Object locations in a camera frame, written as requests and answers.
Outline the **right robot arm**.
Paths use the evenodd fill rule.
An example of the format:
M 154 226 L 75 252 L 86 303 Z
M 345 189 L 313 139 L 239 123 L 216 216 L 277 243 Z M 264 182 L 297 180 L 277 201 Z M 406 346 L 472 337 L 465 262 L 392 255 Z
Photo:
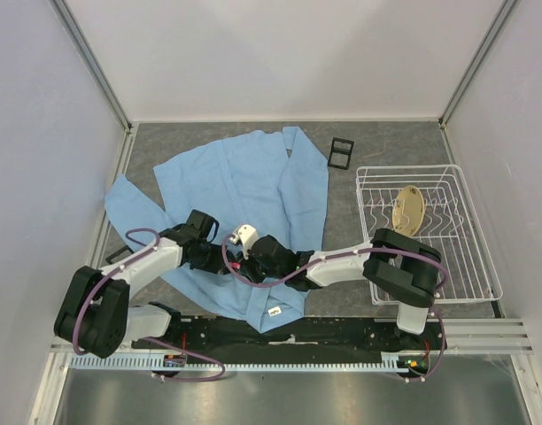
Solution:
M 392 334 L 407 349 L 424 339 L 429 309 L 448 277 L 438 250 L 388 228 L 336 251 L 294 252 L 247 224 L 235 230 L 232 243 L 242 247 L 238 273 L 255 284 L 272 279 L 303 292 L 358 280 L 374 284 L 398 302 Z

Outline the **light blue shirt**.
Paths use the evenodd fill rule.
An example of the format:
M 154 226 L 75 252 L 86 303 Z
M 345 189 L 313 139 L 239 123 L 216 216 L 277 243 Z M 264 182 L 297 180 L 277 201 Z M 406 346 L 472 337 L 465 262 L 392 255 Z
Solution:
M 124 175 L 106 194 L 105 211 L 120 236 L 133 228 L 161 232 L 199 210 L 220 223 L 216 243 L 247 223 L 293 251 L 321 249 L 328 204 L 327 160 L 299 127 L 216 140 L 153 171 L 162 206 Z M 203 309 L 246 321 L 260 333 L 304 315 L 307 294 L 286 285 L 256 289 L 230 274 L 209 274 L 187 266 L 162 278 Z

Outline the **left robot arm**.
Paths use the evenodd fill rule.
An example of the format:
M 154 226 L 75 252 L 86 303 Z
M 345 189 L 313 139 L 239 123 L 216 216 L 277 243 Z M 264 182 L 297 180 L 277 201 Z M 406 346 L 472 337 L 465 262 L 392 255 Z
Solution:
M 221 274 L 221 247 L 213 243 L 219 226 L 214 217 L 194 210 L 185 223 L 160 232 L 130 229 L 126 238 L 141 249 L 102 268 L 76 270 L 58 310 L 54 335 L 71 343 L 76 354 L 101 359 L 147 337 L 163 348 L 175 347 L 182 338 L 175 313 L 159 304 L 131 307 L 130 299 L 181 266 Z

